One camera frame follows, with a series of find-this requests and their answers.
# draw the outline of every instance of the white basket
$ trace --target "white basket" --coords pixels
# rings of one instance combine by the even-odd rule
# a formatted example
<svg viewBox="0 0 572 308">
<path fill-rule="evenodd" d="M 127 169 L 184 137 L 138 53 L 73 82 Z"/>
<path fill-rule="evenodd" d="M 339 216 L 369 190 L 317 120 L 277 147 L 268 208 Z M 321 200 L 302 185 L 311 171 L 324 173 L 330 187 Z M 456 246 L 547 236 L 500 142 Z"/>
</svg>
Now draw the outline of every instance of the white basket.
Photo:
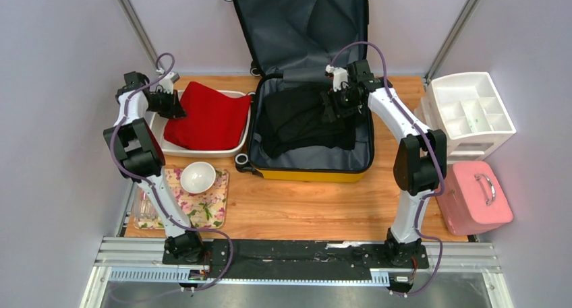
<svg viewBox="0 0 572 308">
<path fill-rule="evenodd" d="M 420 108 L 427 126 L 447 134 L 447 163 L 482 160 L 516 132 L 487 72 L 432 80 Z"/>
<path fill-rule="evenodd" d="M 220 93 L 231 97 L 231 98 L 240 98 L 245 96 L 246 94 L 238 91 L 229 91 L 229 90 L 219 90 Z M 244 144 L 246 143 L 246 129 L 248 128 L 248 124 L 250 123 L 250 108 L 248 109 L 248 116 L 246 117 L 246 125 L 242 130 L 242 135 L 240 137 L 240 143 L 238 146 L 233 148 L 232 150 L 221 150 L 221 151 L 193 151 L 187 150 L 186 148 L 182 148 L 181 146 L 176 146 L 175 144 L 168 142 L 163 137 L 163 133 L 165 132 L 165 125 L 167 124 L 168 119 L 159 116 L 158 114 L 153 114 L 151 118 L 151 124 L 149 125 L 151 128 L 151 132 L 155 136 L 155 139 L 159 143 L 161 150 L 166 155 L 172 156 L 184 156 L 190 158 L 226 158 L 226 157 L 234 157 L 240 153 Z"/>
</svg>

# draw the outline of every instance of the wooden tabletop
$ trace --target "wooden tabletop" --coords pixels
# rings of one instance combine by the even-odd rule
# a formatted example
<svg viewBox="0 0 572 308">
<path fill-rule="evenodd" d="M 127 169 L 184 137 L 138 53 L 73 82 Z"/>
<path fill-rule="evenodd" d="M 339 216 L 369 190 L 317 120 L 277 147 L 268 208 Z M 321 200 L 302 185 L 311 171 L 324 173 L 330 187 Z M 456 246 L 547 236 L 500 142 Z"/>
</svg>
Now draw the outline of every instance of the wooden tabletop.
<svg viewBox="0 0 572 308">
<path fill-rule="evenodd" d="M 175 85 L 184 90 L 197 81 L 217 90 L 255 91 L 259 78 L 252 76 L 182 77 Z M 419 77 L 392 77 L 399 97 L 413 110 L 425 90 Z M 397 213 L 399 188 L 393 179 L 397 142 L 384 123 L 374 116 L 375 157 L 365 177 L 357 183 L 320 183 L 267 180 L 236 171 L 232 158 L 182 158 L 167 156 L 166 167 L 185 167 L 205 160 L 231 175 L 227 217 L 221 230 L 236 239 L 299 239 L 383 241 Z M 467 241 L 452 235 L 439 207 L 431 199 L 423 220 L 426 235 L 443 241 Z M 165 237 L 163 230 L 140 230 L 131 219 L 126 237 Z M 204 238 L 220 238 L 202 233 Z"/>
</svg>

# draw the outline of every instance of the suitcase lid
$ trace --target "suitcase lid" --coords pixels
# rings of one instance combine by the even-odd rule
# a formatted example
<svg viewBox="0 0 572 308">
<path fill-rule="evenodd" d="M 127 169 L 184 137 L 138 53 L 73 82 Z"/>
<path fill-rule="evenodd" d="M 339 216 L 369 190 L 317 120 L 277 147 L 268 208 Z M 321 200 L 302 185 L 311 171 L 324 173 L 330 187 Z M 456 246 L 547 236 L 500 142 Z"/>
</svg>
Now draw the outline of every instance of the suitcase lid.
<svg viewBox="0 0 572 308">
<path fill-rule="evenodd" d="M 454 178 L 451 180 L 455 182 L 455 185 L 452 185 L 451 189 L 461 193 L 469 214 L 475 222 L 498 224 L 512 221 L 513 213 L 509 203 L 487 163 L 482 161 L 458 162 L 453 164 L 452 172 Z"/>
<path fill-rule="evenodd" d="M 346 45 L 368 37 L 368 0 L 233 0 L 246 43 L 262 75 L 326 67 Z M 366 58 L 347 49 L 337 66 Z"/>
</svg>

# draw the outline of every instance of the silver handle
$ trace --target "silver handle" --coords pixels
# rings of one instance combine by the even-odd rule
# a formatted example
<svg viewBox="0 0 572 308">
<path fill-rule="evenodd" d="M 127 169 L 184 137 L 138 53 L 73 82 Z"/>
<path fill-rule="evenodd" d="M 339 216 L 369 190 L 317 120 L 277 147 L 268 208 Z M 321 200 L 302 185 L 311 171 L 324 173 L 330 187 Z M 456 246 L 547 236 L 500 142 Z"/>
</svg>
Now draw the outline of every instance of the silver handle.
<svg viewBox="0 0 572 308">
<path fill-rule="evenodd" d="M 475 180 L 479 181 L 481 179 L 481 177 L 484 177 L 486 182 L 488 182 L 488 186 L 490 187 L 490 192 L 492 193 L 492 198 L 486 198 L 486 205 L 490 206 L 495 200 L 496 200 L 496 189 L 494 188 L 494 185 L 492 184 L 492 181 L 490 180 L 490 178 L 485 175 L 484 173 L 478 173 L 475 175 Z"/>
</svg>

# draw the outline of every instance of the gray floor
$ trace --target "gray floor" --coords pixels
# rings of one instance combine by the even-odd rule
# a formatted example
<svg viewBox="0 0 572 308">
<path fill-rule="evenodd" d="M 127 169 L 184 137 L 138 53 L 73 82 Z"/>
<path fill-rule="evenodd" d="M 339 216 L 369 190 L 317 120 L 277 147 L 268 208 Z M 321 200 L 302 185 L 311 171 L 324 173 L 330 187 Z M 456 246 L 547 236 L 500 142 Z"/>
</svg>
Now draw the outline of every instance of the gray floor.
<svg viewBox="0 0 572 308">
<path fill-rule="evenodd" d="M 416 287 L 427 280 L 418 274 Z M 176 289 L 175 284 L 125 282 L 110 284 L 113 294 L 123 300 L 153 297 Z M 385 288 L 342 286 L 253 286 L 219 284 L 192 298 L 189 292 L 175 293 L 137 305 L 124 305 L 106 296 L 102 307 L 248 307 L 248 308 L 487 308 L 491 307 L 481 274 L 439 274 L 422 294 L 400 299 L 390 296 Z"/>
</svg>

